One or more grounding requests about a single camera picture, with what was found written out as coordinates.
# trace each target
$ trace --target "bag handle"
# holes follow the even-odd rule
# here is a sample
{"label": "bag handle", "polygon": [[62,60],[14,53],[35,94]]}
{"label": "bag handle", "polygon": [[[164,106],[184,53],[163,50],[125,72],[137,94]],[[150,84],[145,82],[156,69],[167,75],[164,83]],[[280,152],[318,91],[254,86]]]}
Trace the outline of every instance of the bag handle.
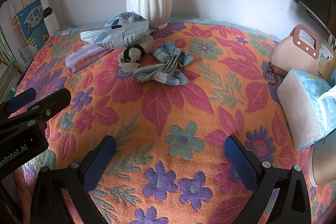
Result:
{"label": "bag handle", "polygon": [[[307,45],[299,38],[300,30],[304,30],[308,35],[310,35],[312,39],[314,39],[315,41],[314,49],[312,49],[309,45]],[[297,25],[290,33],[290,36],[293,36],[293,43],[296,47],[299,47],[301,50],[308,53],[314,59],[317,59],[319,57],[319,51],[320,51],[319,39],[307,27],[303,26],[302,24]]]}

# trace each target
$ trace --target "floral bedspread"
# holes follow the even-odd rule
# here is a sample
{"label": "floral bedspread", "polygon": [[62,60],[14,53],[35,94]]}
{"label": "floral bedspread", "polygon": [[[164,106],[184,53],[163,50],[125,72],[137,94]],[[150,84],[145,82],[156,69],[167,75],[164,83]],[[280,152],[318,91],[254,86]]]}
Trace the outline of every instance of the floral bedspread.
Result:
{"label": "floral bedspread", "polygon": [[[276,42],[199,23],[171,23],[152,36],[154,47],[175,41],[195,57],[182,69],[190,83],[137,83],[120,68],[120,51],[70,75],[65,57],[85,44],[79,32],[52,37],[38,53],[18,93],[33,87],[40,100],[65,87],[73,99],[48,122],[49,149],[22,166],[31,191],[42,166],[65,168],[112,135],[117,153],[90,192],[108,223],[231,224],[251,196],[223,152],[225,138],[234,134],[261,161],[302,167],[312,222],[321,222],[336,186],[310,185],[309,148],[294,150],[276,88],[263,77]],[[156,63],[147,55],[140,65]],[[259,223],[267,221],[276,196]]]}

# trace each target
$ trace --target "barcode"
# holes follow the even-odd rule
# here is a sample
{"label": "barcode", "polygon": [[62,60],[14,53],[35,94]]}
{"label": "barcode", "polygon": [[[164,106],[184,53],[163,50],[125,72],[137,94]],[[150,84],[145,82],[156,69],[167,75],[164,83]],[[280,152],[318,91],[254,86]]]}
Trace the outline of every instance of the barcode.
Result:
{"label": "barcode", "polygon": [[111,42],[101,42],[95,45],[103,48],[113,48],[113,44]]}
{"label": "barcode", "polygon": [[75,50],[72,54],[69,55],[69,57],[73,57],[76,53],[78,53],[81,49],[83,49],[83,47],[78,48],[77,50]]}

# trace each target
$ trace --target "black hair tie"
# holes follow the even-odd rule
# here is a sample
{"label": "black hair tie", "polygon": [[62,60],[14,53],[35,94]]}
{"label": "black hair tie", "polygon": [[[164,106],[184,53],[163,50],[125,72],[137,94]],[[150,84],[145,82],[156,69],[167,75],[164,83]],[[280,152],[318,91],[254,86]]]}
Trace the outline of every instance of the black hair tie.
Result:
{"label": "black hair tie", "polygon": [[131,61],[131,59],[129,58],[129,50],[131,48],[137,48],[137,49],[139,49],[141,51],[141,56],[140,57],[142,57],[142,56],[144,56],[146,54],[145,50],[143,49],[143,47],[141,47],[141,45],[139,45],[139,44],[132,45],[131,47],[128,47],[126,50],[124,50],[124,60],[127,63],[130,63],[130,61]]}

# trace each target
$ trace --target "keyring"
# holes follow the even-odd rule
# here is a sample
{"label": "keyring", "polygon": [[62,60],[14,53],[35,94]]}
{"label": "keyring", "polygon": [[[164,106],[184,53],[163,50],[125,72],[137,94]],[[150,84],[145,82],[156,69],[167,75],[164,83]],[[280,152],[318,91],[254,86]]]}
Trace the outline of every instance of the keyring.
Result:
{"label": "keyring", "polygon": [[[273,77],[275,80],[270,80],[270,79],[268,79],[268,78],[266,77],[266,73],[267,73],[267,72],[268,72],[268,73],[271,75],[271,77]],[[273,85],[273,86],[276,86],[276,85],[279,84],[279,80],[278,80],[278,78],[276,77],[276,75],[275,75],[271,70],[265,70],[265,71],[264,71],[264,77],[265,77],[266,81],[267,81],[268,83],[270,83],[271,85]]]}

